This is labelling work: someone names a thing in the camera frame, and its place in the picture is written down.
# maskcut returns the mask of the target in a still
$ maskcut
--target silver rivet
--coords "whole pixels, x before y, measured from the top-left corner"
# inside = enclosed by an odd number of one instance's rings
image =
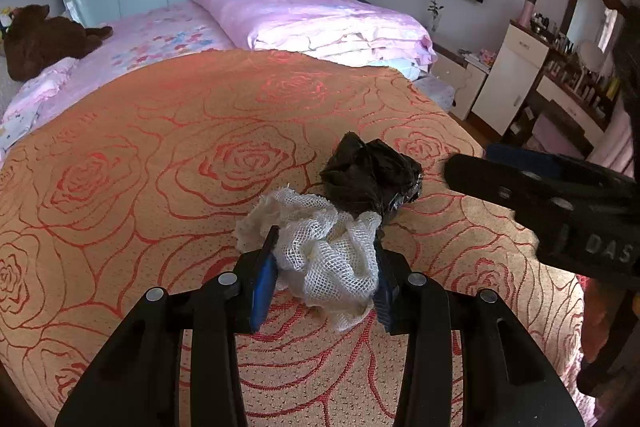
[[[424,286],[427,284],[427,277],[420,272],[411,272],[406,278],[411,286]]]
[[[551,202],[555,203],[560,208],[564,208],[564,210],[573,210],[574,206],[567,200],[563,200],[562,198],[551,198]]]
[[[542,179],[540,176],[535,174],[535,172],[522,171],[522,174],[524,174],[527,178],[531,178],[532,180],[535,180],[537,182],[539,182]]]
[[[218,282],[223,286],[231,286],[238,280],[238,276],[233,272],[224,272],[218,275]]]
[[[484,289],[484,290],[482,290],[480,292],[480,298],[484,302],[488,302],[489,304],[493,304],[495,301],[498,300],[498,294],[496,292],[494,292],[493,290]]]
[[[146,292],[146,300],[150,302],[159,301],[164,296],[164,290],[162,288],[151,288]]]

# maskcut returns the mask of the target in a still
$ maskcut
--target pink bottle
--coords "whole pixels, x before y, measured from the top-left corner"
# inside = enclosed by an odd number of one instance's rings
[[[524,26],[525,28],[529,27],[529,23],[531,22],[531,18],[533,17],[533,11],[536,9],[536,3],[538,0],[525,0],[524,6],[522,7],[522,13],[520,17],[518,17],[518,24],[520,26]]]

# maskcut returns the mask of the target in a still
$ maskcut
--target pink blanket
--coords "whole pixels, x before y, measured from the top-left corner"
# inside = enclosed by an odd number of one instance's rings
[[[35,128],[129,71],[179,55],[235,48],[211,15],[192,1],[128,17],[111,26],[113,36],[81,59],[58,93],[42,103]]]
[[[392,58],[427,65],[436,56],[411,16],[356,0],[193,1],[239,48],[302,52],[350,66]]]

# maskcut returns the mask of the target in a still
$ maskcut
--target black plastic bag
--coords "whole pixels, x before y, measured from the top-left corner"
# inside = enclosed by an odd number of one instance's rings
[[[422,167],[382,140],[364,143],[348,132],[322,172],[326,197],[340,210],[357,216],[368,210],[388,223],[422,190]]]

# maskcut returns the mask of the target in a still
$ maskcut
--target brown plush toy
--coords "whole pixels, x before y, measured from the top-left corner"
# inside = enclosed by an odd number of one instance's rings
[[[9,76],[18,82],[38,76],[65,57],[83,58],[113,35],[110,26],[84,28],[65,17],[49,15],[49,6],[30,4],[12,12],[13,22],[4,37]]]

